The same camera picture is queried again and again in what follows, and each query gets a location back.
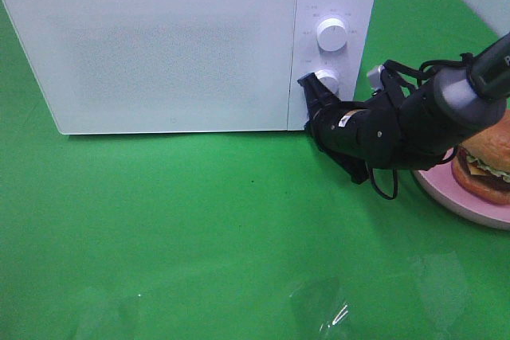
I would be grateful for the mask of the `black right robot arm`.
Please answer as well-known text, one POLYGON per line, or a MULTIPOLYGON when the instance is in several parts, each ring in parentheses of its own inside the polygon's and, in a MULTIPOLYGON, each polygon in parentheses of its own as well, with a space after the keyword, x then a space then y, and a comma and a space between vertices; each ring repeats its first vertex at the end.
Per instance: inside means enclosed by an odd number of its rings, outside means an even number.
POLYGON ((509 37, 459 61, 413 69, 388 60, 370 74, 365 101, 342 101, 309 73, 298 80, 305 125, 319 149, 356 184, 375 169, 428 170, 451 148, 498 123, 509 97, 509 37))

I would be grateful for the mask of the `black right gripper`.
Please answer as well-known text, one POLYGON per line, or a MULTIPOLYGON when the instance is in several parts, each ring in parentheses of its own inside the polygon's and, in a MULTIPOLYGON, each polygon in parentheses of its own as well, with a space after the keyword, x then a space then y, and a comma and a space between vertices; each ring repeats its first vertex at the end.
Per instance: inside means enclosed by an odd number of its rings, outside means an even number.
POLYGON ((370 169, 396 169, 402 144, 396 114, 341 102, 310 72, 297 80, 308 109, 308 128, 319 149, 361 184, 370 169))

